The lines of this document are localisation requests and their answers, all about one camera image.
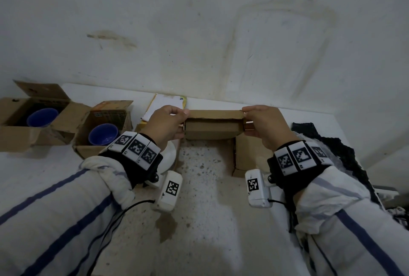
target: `brown cardboard box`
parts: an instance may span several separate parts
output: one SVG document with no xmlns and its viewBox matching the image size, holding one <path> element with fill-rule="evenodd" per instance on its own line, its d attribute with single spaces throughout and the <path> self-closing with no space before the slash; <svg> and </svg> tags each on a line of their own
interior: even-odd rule
<svg viewBox="0 0 409 276">
<path fill-rule="evenodd" d="M 0 151 L 23 152 L 33 145 L 68 144 L 90 107 L 72 102 L 56 83 L 15 83 L 29 98 L 0 99 Z M 28 116 L 42 108 L 55 108 L 59 115 L 49 126 L 29 127 Z"/>
<path fill-rule="evenodd" d="M 244 132 L 241 110 L 191 110 L 184 124 L 186 139 L 230 139 Z"/>
<path fill-rule="evenodd" d="M 263 146 L 261 139 L 240 134 L 234 144 L 234 177 L 244 177 L 246 171 L 260 169 L 269 172 L 267 159 L 273 152 Z"/>
<path fill-rule="evenodd" d="M 98 155 L 105 146 L 93 146 L 88 141 L 88 135 L 100 124 L 112 123 L 119 133 L 132 131 L 132 122 L 128 107 L 133 101 L 104 101 L 91 108 L 74 137 L 72 147 L 83 159 Z"/>
</svg>

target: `white table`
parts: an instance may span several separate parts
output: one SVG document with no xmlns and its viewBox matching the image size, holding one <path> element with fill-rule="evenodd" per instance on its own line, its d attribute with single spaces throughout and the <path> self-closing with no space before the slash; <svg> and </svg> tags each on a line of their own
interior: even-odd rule
<svg viewBox="0 0 409 276">
<path fill-rule="evenodd" d="M 75 102 L 94 106 L 104 100 L 133 100 L 132 124 L 145 113 L 153 93 L 64 84 Z M 243 104 L 188 98 L 190 109 L 241 109 Z M 286 121 L 313 122 L 326 137 L 349 145 L 331 114 L 281 109 Z M 159 214 L 140 205 L 127 212 L 103 251 L 94 275 L 308 275 L 297 242 L 287 232 L 283 206 L 253 209 L 248 206 L 245 181 L 231 177 L 233 146 L 228 141 L 183 142 L 178 172 L 184 183 L 172 217 L 175 233 L 159 243 L 155 222 Z M 0 202 L 18 203 L 19 193 L 40 191 L 42 180 L 71 175 L 80 158 L 71 146 L 34 147 L 21 154 L 0 154 Z M 136 189 L 136 199 L 153 196 Z M 274 198 L 282 191 L 273 188 Z"/>
</svg>

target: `wall stain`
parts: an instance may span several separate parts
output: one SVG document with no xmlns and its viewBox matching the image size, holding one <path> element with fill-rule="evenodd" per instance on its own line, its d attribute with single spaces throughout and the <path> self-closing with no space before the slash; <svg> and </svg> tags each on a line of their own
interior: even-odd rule
<svg viewBox="0 0 409 276">
<path fill-rule="evenodd" d="M 323 20 L 326 22 L 324 28 L 325 38 L 322 45 L 312 56 L 312 60 L 306 65 L 305 69 L 301 71 L 297 85 L 294 87 L 292 99 L 296 99 L 304 90 L 310 78 L 318 69 L 322 58 L 325 55 L 326 49 L 329 46 L 332 37 L 333 29 L 337 25 L 338 16 L 336 12 L 329 6 L 321 5 L 316 0 L 269 0 L 266 2 L 252 3 L 240 7 L 233 19 L 231 39 L 226 46 L 223 54 L 223 63 L 220 71 L 220 80 L 218 86 L 217 100 L 225 100 L 225 93 L 228 84 L 228 79 L 233 62 L 233 55 L 236 49 L 237 28 L 239 22 L 244 15 L 251 14 L 258 11 L 282 11 L 289 14 L 304 16 L 311 20 Z"/>
<path fill-rule="evenodd" d="M 171 239 L 176 232 L 177 222 L 169 213 L 161 213 L 155 222 L 155 227 L 159 229 L 160 243 Z"/>
<path fill-rule="evenodd" d="M 87 37 L 93 38 L 98 40 L 109 40 L 109 41 L 115 41 L 116 43 L 120 44 L 121 46 L 127 48 L 128 50 L 132 48 L 136 48 L 136 44 L 134 44 L 129 38 L 125 36 L 120 36 L 116 34 L 113 31 L 110 30 L 100 30 L 100 31 L 95 31 L 90 34 L 87 34 Z"/>
</svg>

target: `white device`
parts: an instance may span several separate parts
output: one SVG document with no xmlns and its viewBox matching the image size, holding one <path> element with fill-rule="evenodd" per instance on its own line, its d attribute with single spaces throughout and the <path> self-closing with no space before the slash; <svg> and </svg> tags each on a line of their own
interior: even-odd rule
<svg viewBox="0 0 409 276">
<path fill-rule="evenodd" d="M 261 170 L 248 170 L 245 178 L 250 206 L 256 208 L 270 208 L 273 206 L 273 203 L 268 201 L 271 199 L 270 185 L 266 185 Z"/>
<path fill-rule="evenodd" d="M 182 181 L 183 177 L 173 170 L 168 170 L 166 175 L 159 175 L 159 181 L 152 184 L 152 186 L 159 186 L 158 183 L 161 182 L 155 203 L 151 208 L 155 211 L 171 212 L 175 208 Z"/>
</svg>

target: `bowl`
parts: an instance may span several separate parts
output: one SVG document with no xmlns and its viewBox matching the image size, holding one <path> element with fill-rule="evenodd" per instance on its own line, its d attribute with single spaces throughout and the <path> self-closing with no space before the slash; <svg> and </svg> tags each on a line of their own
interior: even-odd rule
<svg viewBox="0 0 409 276">
<path fill-rule="evenodd" d="M 45 126 L 50 125 L 57 116 L 57 109 L 43 108 L 28 116 L 27 125 L 34 128 L 44 128 Z"/>
<path fill-rule="evenodd" d="M 111 123 L 96 126 L 88 135 L 88 141 L 94 146 L 106 146 L 118 137 L 118 128 Z"/>
</svg>

